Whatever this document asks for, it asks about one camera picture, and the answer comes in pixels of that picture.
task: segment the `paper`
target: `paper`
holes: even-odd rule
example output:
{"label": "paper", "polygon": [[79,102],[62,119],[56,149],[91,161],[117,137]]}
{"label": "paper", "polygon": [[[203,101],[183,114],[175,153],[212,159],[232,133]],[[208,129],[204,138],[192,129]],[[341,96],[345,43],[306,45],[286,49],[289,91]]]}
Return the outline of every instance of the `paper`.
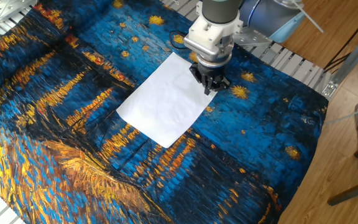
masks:
{"label": "paper", "polygon": [[215,97],[204,94],[190,62],[172,53],[118,107],[119,116],[163,147],[170,147]]}

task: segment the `wooden surface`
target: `wooden surface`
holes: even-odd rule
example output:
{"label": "wooden surface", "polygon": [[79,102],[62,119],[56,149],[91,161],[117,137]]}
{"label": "wooden surface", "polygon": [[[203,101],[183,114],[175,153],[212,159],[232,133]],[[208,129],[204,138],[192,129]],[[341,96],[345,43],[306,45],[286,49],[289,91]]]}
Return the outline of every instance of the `wooden surface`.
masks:
{"label": "wooden surface", "polygon": [[[283,43],[301,57],[324,67],[358,28],[358,1],[303,0],[305,11],[323,28],[320,31],[308,20]],[[358,42],[350,46],[353,50]]]}
{"label": "wooden surface", "polygon": [[[342,56],[345,56],[349,53],[351,53],[358,45],[358,33],[353,37],[353,39],[349,42],[347,46],[342,50],[342,52],[339,53],[339,55],[336,58],[341,58]],[[342,66],[342,64],[339,64],[335,67],[333,67],[332,70],[329,72],[334,72],[335,70],[339,69]]]}
{"label": "wooden surface", "polygon": [[[330,101],[326,121],[354,112],[358,103],[358,66]],[[316,155],[279,224],[358,224],[358,197],[334,207],[329,197],[358,184],[358,149],[354,117],[325,126]]]}

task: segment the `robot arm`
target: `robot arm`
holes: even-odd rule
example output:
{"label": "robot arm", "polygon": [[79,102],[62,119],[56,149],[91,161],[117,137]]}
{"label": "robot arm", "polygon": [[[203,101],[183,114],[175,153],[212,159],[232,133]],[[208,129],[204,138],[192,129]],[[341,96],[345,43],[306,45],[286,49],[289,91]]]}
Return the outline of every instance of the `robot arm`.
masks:
{"label": "robot arm", "polygon": [[197,4],[199,16],[184,44],[196,52],[198,63],[190,71],[205,87],[205,94],[229,88],[224,71],[234,48],[233,35],[240,33],[243,21],[249,29],[283,42],[305,17],[294,1],[303,6],[302,0],[203,0]]}
{"label": "robot arm", "polygon": [[185,46],[197,53],[198,63],[190,71],[205,87],[211,90],[229,88],[230,81],[224,75],[226,64],[231,59],[234,47],[233,34],[240,33],[241,0],[204,0],[197,4],[199,17],[185,37]]}

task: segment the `metal frame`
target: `metal frame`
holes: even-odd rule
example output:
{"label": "metal frame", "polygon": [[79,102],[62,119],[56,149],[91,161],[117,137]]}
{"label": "metal frame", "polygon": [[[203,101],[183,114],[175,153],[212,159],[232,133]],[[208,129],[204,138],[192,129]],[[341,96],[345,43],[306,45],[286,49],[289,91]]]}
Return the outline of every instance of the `metal frame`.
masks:
{"label": "metal frame", "polygon": [[333,76],[329,84],[325,87],[323,91],[323,96],[327,99],[331,99],[335,94],[338,86],[345,80],[348,74],[354,69],[358,64],[358,46],[354,51],[348,56],[343,65],[340,67],[338,72]]}

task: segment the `blue fabric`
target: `blue fabric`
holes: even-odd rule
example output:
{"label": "blue fabric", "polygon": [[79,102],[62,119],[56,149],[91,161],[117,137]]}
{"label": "blue fabric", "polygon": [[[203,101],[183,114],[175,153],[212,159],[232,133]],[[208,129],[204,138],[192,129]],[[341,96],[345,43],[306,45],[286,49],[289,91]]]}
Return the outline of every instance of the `blue fabric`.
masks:
{"label": "blue fabric", "polygon": [[328,102],[239,47],[171,148],[115,109],[191,22],[157,0],[41,1],[0,36],[0,196],[27,223],[276,223]]}

